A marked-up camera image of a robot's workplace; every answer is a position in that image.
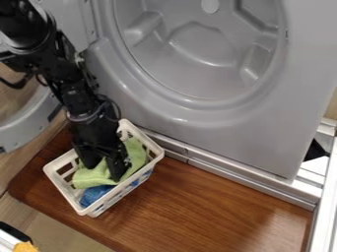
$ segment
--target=black robotic arm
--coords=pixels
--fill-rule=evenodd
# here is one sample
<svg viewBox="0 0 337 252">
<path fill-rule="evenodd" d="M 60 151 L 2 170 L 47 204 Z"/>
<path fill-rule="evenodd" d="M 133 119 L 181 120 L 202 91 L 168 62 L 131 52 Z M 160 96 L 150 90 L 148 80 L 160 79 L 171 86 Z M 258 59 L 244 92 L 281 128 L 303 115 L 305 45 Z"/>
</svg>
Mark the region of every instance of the black robotic arm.
<svg viewBox="0 0 337 252">
<path fill-rule="evenodd" d="M 21 89 L 32 76 L 48 85 L 67 110 L 73 146 L 88 168 L 106 159 L 111 178 L 118 180 L 130 163 L 116 133 L 120 111 L 113 101 L 96 94 L 91 74 L 76 62 L 76 51 L 54 19 L 29 0 L 0 0 L 0 32 L 6 51 L 0 61 L 26 75 L 12 89 Z"/>
</svg>

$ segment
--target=gray washing machine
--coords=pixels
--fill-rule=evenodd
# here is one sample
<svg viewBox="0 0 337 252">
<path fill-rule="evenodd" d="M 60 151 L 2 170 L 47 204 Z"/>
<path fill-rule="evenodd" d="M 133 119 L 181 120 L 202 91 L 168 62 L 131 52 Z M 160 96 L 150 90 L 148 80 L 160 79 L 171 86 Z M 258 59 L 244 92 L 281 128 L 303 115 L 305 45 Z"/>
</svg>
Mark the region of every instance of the gray washing machine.
<svg viewBox="0 0 337 252">
<path fill-rule="evenodd" d="M 34 3 L 168 156 L 307 209 L 321 199 L 315 233 L 329 234 L 314 235 L 311 251 L 330 251 L 320 248 L 334 237 L 337 144 L 330 160 L 303 157 L 317 127 L 334 141 L 336 122 L 320 122 L 336 86 L 336 0 Z M 0 125 L 0 151 L 36 136 L 56 108 L 39 88 Z"/>
</svg>

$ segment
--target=towel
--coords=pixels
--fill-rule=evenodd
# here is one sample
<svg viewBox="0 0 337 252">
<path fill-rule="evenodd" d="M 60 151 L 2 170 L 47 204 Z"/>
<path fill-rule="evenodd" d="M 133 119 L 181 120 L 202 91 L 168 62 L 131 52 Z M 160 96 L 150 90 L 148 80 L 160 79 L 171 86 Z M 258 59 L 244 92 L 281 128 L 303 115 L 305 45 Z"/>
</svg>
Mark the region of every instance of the towel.
<svg viewBox="0 0 337 252">
<path fill-rule="evenodd" d="M 147 154 L 143 144 L 132 137 L 124 142 L 129 155 L 131 166 L 126 170 L 119 181 L 110 179 L 105 158 L 94 169 L 87 169 L 80 161 L 78 170 L 74 173 L 73 184 L 77 189 L 86 189 L 100 185 L 117 185 L 130 177 L 147 162 Z"/>
</svg>

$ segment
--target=wooden board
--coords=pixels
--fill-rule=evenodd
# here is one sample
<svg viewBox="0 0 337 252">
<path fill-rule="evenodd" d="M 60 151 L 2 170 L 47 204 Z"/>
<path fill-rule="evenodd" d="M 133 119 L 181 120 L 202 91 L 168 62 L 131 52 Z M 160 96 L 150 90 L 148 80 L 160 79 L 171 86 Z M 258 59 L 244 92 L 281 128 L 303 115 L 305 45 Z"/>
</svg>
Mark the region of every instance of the wooden board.
<svg viewBox="0 0 337 252">
<path fill-rule="evenodd" d="M 97 219 L 79 217 L 42 167 L 70 149 L 62 131 L 10 183 L 10 194 L 116 251 L 304 251 L 312 213 L 165 158 Z"/>
</svg>

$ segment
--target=laundry basket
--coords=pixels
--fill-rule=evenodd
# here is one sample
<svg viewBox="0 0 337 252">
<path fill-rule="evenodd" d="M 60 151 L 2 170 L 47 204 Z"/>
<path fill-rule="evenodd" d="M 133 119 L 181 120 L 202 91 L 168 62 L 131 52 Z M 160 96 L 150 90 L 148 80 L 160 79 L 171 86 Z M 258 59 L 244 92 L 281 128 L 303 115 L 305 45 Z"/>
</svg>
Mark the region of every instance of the laundry basket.
<svg viewBox="0 0 337 252">
<path fill-rule="evenodd" d="M 43 168 L 44 173 L 80 216 L 88 215 L 96 218 L 101 215 L 105 210 L 146 181 L 150 177 L 155 164 L 164 157 L 164 150 L 128 120 L 122 119 L 119 121 L 117 132 L 121 133 L 122 141 L 130 137 L 138 139 L 146 149 L 148 162 L 87 208 L 83 208 L 80 205 L 84 189 L 75 189 L 72 183 L 72 176 L 79 164 L 79 158 L 74 150 L 55 159 Z"/>
</svg>

